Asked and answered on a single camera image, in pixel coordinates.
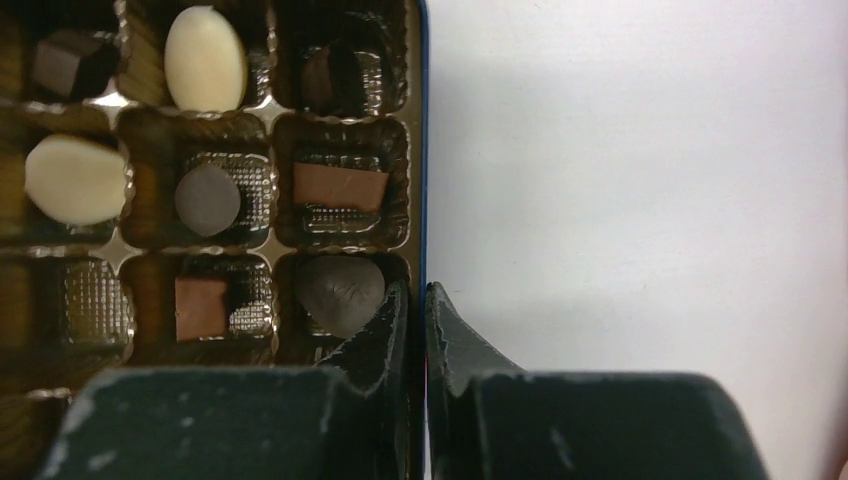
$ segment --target white surface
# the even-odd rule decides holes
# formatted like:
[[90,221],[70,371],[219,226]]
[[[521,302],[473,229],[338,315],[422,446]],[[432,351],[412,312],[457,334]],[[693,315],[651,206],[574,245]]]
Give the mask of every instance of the white surface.
[[429,277],[533,369],[705,372],[848,455],[844,0],[430,0]]

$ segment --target white chocolate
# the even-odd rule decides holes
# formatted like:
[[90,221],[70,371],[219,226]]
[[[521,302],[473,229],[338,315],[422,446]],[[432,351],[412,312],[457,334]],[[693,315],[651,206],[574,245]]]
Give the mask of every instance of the white chocolate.
[[85,226],[117,217],[126,184],[123,157],[82,138],[51,135],[26,159],[26,194],[60,223]]
[[165,43],[165,79],[180,110],[223,112],[241,105],[247,59],[223,15],[208,6],[177,15]]

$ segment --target empty compartment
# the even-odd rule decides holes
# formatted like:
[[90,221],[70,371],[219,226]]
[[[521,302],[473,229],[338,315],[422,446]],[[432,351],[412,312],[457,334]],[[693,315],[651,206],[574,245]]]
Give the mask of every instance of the empty compartment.
[[[231,112],[214,120],[130,110],[118,122],[133,169],[135,196],[121,227],[127,243],[144,249],[189,246],[255,247],[268,237],[273,181],[262,122]],[[223,168],[236,183],[241,209],[223,232],[204,238],[179,218],[174,193],[203,164]]]
[[[274,268],[280,311],[278,330],[280,347],[275,358],[275,363],[278,365],[312,365],[332,353],[343,341],[325,333],[294,295],[298,269],[319,256],[286,255],[277,262]],[[388,253],[354,256],[374,262],[383,273],[386,288],[398,281],[406,285],[410,284],[409,264],[403,257]]]
[[[282,117],[273,144],[279,173],[277,236],[295,248],[378,247],[402,245],[409,232],[409,139],[393,119],[361,124],[330,124]],[[387,173],[380,210],[295,205],[297,162]]]
[[[353,50],[365,89],[358,114],[376,116],[400,109],[407,96],[406,8],[404,0],[274,0],[277,65],[271,76],[274,98],[304,110],[302,72],[316,51],[332,43]],[[341,90],[342,95],[348,89]]]
[[120,365],[133,327],[111,266],[94,258],[0,261],[0,394],[80,389]]
[[[214,328],[220,321],[218,334],[177,341],[178,277],[226,285],[223,294],[209,299],[220,302],[224,318],[204,318],[207,328]],[[121,278],[132,291],[136,312],[137,330],[129,365],[270,363],[275,328],[273,293],[271,271],[262,258],[151,254],[128,260],[121,267]],[[205,310],[185,309],[184,313],[203,317]]]
[[33,478],[68,409],[67,398],[0,397],[0,478]]
[[27,155],[55,133],[118,145],[106,116],[91,108],[68,107],[58,115],[0,108],[0,246],[102,245],[112,236],[117,219],[86,227],[59,223],[24,192]]
[[165,42],[177,15],[196,5],[212,6],[238,33],[248,67],[242,106],[261,103],[268,94],[270,75],[265,0],[126,0],[128,40],[118,90],[147,105],[174,105],[165,81]]
[[[80,70],[85,72],[80,80],[85,81],[86,88],[76,88],[71,95],[57,94],[43,83],[45,80],[73,83],[73,76],[66,74],[73,70],[75,58],[53,57],[53,61],[41,64],[41,68],[35,62],[39,42],[58,30],[70,30],[106,45],[105,57],[99,55],[95,62],[86,62],[86,68]],[[117,41],[118,19],[112,0],[3,2],[0,5],[0,58],[3,59],[0,97],[42,103],[78,103],[97,97],[106,90],[118,67]]]

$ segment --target chocolate box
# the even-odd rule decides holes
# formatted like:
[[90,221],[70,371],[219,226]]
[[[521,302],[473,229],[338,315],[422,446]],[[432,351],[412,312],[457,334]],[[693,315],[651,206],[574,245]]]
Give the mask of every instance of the chocolate box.
[[[169,96],[165,40],[177,14],[193,5],[222,13],[245,46],[248,88],[236,111],[179,111]],[[119,50],[100,95],[56,103],[32,80],[38,42],[58,29]],[[423,4],[4,2],[0,31],[0,405],[8,407],[0,408],[0,478],[38,470],[68,403],[105,369],[299,367],[328,356],[342,340],[326,335],[292,294],[296,268],[316,255],[373,259],[387,285],[408,287],[408,321],[418,325],[426,230]],[[364,116],[319,117],[302,101],[306,58],[337,40],[360,62]],[[71,227],[28,200],[24,160],[52,133],[121,151],[128,187],[119,218]],[[388,173],[380,211],[294,205],[295,162]],[[230,173],[242,195],[234,225],[209,238],[179,221],[173,199],[180,179],[205,163]],[[226,335],[176,342],[174,280],[185,271],[228,279],[235,307]],[[411,402],[413,429],[420,409]]]

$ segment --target dark truffle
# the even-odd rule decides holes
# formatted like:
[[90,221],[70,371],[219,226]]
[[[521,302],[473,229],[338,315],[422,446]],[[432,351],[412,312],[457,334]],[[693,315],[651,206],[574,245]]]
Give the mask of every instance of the dark truffle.
[[380,210],[389,181],[387,173],[310,163],[295,163],[293,177],[295,205],[353,208],[366,213]]
[[330,335],[350,338],[383,303],[386,285],[380,268],[360,257],[318,257],[297,272],[294,294]]
[[174,287],[178,342],[226,333],[227,282],[217,278],[177,277]]
[[38,42],[31,77],[59,99],[79,101],[106,90],[118,60],[114,45],[82,32],[58,30]]
[[201,237],[211,237],[235,222],[241,209],[241,194],[227,172],[206,164],[183,177],[174,204],[188,228]]
[[365,115],[368,99],[356,52],[344,42],[317,50],[300,78],[304,106],[318,115]]

